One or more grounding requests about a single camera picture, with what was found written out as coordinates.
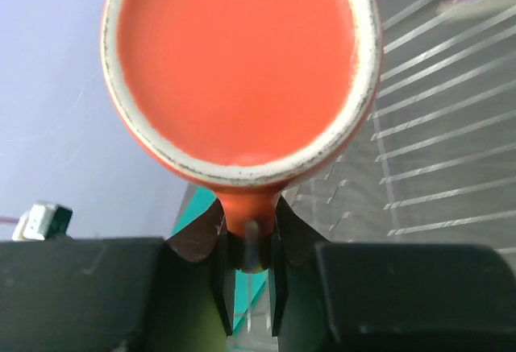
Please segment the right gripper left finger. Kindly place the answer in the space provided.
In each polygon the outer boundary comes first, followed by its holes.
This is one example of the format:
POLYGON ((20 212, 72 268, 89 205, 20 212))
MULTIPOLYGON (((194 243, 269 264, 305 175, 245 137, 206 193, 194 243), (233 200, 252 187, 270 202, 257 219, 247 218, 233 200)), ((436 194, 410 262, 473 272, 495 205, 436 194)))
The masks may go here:
POLYGON ((3 242, 2 350, 224 351, 222 223, 214 202, 169 239, 3 242))

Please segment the orange mug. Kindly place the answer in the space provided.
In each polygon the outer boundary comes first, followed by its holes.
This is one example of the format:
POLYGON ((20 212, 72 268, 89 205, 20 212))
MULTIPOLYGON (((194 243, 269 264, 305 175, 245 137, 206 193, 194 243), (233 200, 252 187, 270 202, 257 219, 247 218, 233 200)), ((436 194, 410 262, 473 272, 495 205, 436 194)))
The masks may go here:
POLYGON ((383 56, 375 0, 106 0, 100 44, 123 123, 217 196, 251 273, 282 191, 360 129, 383 56))

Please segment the teal hardcover book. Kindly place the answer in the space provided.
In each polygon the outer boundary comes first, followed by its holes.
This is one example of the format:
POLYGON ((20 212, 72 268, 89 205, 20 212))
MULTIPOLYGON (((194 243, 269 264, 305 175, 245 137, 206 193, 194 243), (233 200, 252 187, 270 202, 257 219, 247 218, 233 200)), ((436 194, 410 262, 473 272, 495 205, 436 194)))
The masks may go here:
MULTIPOLYGON (((214 194, 207 188, 195 185, 186 187, 181 206, 177 214, 172 234, 177 234, 186 228, 196 218, 205 213, 215 201, 214 194)), ((252 310, 265 291, 266 275, 246 274, 241 271, 225 270, 222 275, 214 277, 215 291, 218 298, 223 298, 223 304, 229 304, 232 309, 233 336, 238 336, 244 330, 252 327, 252 310)))

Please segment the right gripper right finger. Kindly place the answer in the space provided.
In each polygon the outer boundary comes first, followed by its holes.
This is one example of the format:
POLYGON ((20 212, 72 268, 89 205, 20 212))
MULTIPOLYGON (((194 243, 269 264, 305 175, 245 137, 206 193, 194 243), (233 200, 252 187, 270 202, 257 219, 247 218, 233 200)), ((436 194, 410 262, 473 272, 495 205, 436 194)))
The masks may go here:
POLYGON ((515 275, 487 246, 329 242, 280 200, 271 251, 281 351, 515 348, 515 275))

